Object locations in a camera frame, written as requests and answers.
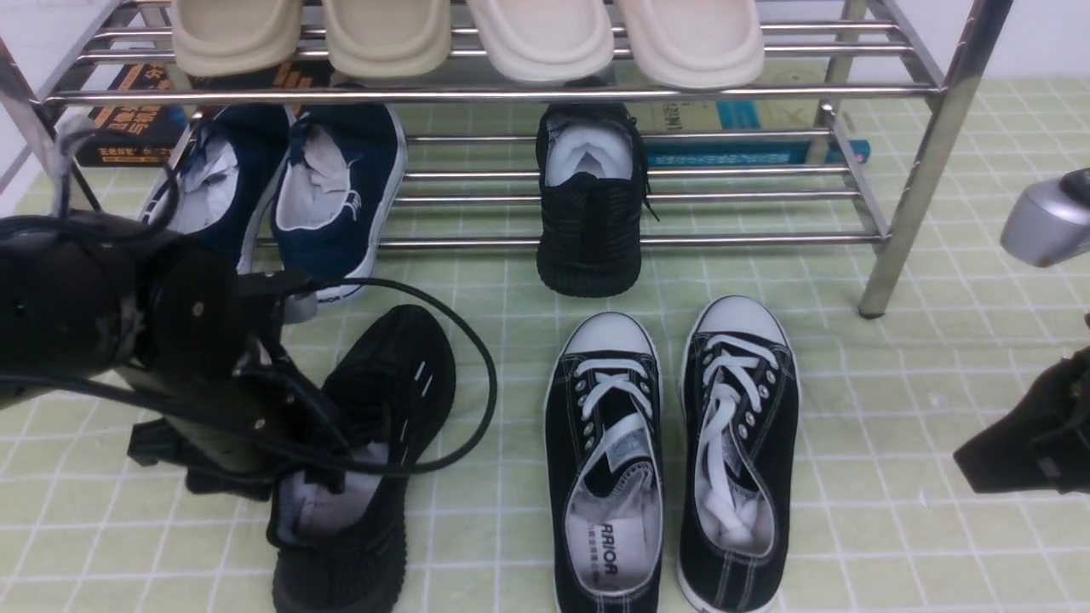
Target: black cable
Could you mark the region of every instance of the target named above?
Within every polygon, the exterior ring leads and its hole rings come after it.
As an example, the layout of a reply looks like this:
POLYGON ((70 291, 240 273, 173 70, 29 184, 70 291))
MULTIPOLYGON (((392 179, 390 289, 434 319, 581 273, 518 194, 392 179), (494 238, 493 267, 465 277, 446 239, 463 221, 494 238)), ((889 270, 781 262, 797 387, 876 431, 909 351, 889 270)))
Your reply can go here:
MULTIPOLYGON (((82 140, 110 135, 119 137, 123 141, 130 142, 135 145, 141 145, 141 141, 134 137, 132 134, 126 132, 120 132, 117 130, 104 130, 104 129, 88 129, 88 130, 76 130, 74 132, 68 133, 61 137, 58 146, 62 152, 68 151, 73 143, 77 143, 82 140)), ((64 163, 71 165, 72 159, 65 158, 64 163)), ((165 208, 157 215, 146 228, 129 235, 106 235, 94 229, 94 226, 88 224, 81 224, 73 221, 69 217, 70 204, 69 193, 62 192, 61 206, 58 217, 52 217, 49 215, 22 215, 17 217, 9 217, 5 219, 0 219, 0 239, 10 238, 16 235, 23 235, 28 232, 48 232, 53 231, 58 233, 70 235, 76 239, 82 239, 86 241, 105 242, 105 243, 130 243, 140 242, 147 240, 162 230, 167 229, 170 221, 174 218, 174 213, 178 211, 178 201, 180 197, 180 188, 178 182, 178 173, 168 163, 160 163, 159 167, 162 168, 164 172, 167 175, 167 201, 165 203, 165 208)), ((68 172, 64 173, 65 179, 70 178, 68 172)))
POLYGON ((124 389, 121 387, 114 387, 112 385, 106 385, 102 383, 97 383, 94 381, 86 381, 75 377, 66 376, 55 376, 55 375, 33 375, 33 374, 10 374, 0 373, 0 385, 14 385, 22 387, 48 387, 52 389, 60 389, 64 392, 70 392, 73 394, 82 394, 85 396, 93 396, 96 398, 101 398, 104 400, 111 400, 114 402, 122 402, 125 405, 132 405, 142 409, 147 409, 149 411, 155 411, 166 417, 172 417, 175 419, 181 419, 190 421, 199 425, 205 425, 208 428, 214 428, 229 434, 231 436, 238 437, 247 443, 257 445, 264 449, 268 449, 279 456, 303 462, 307 466, 314 466, 317 468, 323 468, 326 470, 343 470, 346 472, 361 472, 364 474, 377 474, 382 477, 413 477, 416 474, 423 474, 426 472, 434 472, 447 468, 448 466, 455 464, 456 461, 462 459, 470 452, 476 447, 476 445, 484 438, 488 426, 492 424, 493 417, 496 413, 496 399, 498 396, 498 383, 496 374, 496 364, 492 359, 492 354, 488 352, 488 348, 485 347, 481 337, 473 330, 472 327, 465 320, 458 315, 452 309, 437 300, 436 298, 412 287, 398 281, 391 281, 387 279, 372 279, 372 278, 346 278, 335 281, 315 281, 313 284, 313 289, 326 289, 330 287, 339 287, 343 285, 355 285, 355 286, 378 286, 386 287, 398 291, 403 291, 410 296, 423 300, 431 306, 434 306, 440 313, 450 318, 465 336, 469 337, 470 341, 476 347, 477 351, 481 352, 481 358, 484 360, 485 371, 488 373, 488 399, 485 402, 484 416, 481 418, 481 423, 477 424, 476 430, 473 434, 462 444, 461 447, 451 452, 450 454, 432 461, 426 461, 423 464, 415 465, 388 465, 388 464, 374 464, 374 462, 361 462, 353 459, 339 458, 334 456, 328 456, 320 452, 314 450, 313 447, 306 445, 300 445, 298 443, 292 443, 291 441, 284 438, 275 438, 264 434, 258 434, 253 430, 251 425, 241 425, 230 420, 226 420, 219 416, 206 413, 196 410, 192 407, 171 401, 167 398, 159 396, 153 396, 150 394, 144 394, 140 392, 133 392, 130 389, 124 389))

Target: blue book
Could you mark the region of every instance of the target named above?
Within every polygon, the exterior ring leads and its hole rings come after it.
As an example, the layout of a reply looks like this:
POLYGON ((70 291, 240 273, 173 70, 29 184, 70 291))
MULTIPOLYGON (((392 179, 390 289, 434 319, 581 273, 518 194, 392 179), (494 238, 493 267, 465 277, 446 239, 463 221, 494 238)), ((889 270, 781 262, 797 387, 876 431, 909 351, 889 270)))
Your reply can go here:
MULTIPOLYGON (((824 71, 823 62, 811 60, 768 62, 759 83, 820 82, 824 71)), ((619 68, 617 80, 620 84, 646 83, 635 67, 619 68)), ((628 105, 628 109, 647 132, 799 130, 812 127, 818 103, 798 99, 666 101, 635 103, 628 105)), ((850 132, 850 115, 841 111, 841 118, 850 132)), ((860 164, 870 159, 871 144, 865 139, 852 137, 851 147, 860 164)), ((646 148, 652 167, 786 166, 806 164, 810 141, 647 141, 646 148)), ((834 143, 826 164, 843 164, 844 160, 844 152, 834 143)))

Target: white rubber toe cap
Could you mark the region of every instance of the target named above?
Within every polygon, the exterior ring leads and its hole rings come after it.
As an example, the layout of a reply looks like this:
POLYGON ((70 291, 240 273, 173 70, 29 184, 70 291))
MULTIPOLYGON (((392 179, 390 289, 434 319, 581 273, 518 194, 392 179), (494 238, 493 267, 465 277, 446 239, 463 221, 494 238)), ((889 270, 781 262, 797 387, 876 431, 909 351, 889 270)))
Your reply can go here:
POLYGON ((622 313, 598 313, 586 320, 571 335, 565 353, 588 351, 628 351, 654 354, 651 338, 639 322, 622 313))
POLYGON ((713 302, 697 324, 697 333, 740 332, 787 345, 776 317, 756 300, 726 296, 713 302))

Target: gray robotic part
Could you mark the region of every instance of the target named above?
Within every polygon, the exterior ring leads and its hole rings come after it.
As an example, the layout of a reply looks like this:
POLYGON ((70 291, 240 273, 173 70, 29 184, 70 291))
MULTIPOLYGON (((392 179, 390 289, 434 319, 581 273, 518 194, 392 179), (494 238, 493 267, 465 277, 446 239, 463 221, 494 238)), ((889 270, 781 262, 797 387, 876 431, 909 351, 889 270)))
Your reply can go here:
POLYGON ((1010 255, 1039 268, 1090 251, 1090 169, 1027 188, 1000 242, 1010 255))
POLYGON ((318 295, 296 293, 289 296, 283 303, 283 323, 301 324, 318 315, 318 295))

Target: black sneaker sole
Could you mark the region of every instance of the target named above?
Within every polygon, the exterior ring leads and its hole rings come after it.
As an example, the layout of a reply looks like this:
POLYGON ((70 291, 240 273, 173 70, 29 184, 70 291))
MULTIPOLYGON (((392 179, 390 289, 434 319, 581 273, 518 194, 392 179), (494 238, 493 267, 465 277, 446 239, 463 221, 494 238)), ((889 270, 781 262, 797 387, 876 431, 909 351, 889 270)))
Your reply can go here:
POLYGON ((283 585, 272 575, 272 606, 277 613, 392 613, 401 598, 405 580, 405 565, 409 546, 405 541, 404 490, 401 495, 401 521, 396 527, 393 563, 386 565, 385 573, 374 578, 375 589, 366 597, 340 609, 312 609, 300 604, 288 596, 283 585))
POLYGON ((640 252, 621 266, 588 266, 558 262, 537 250, 537 276, 545 287, 572 298, 609 298, 623 293, 640 278, 640 252))

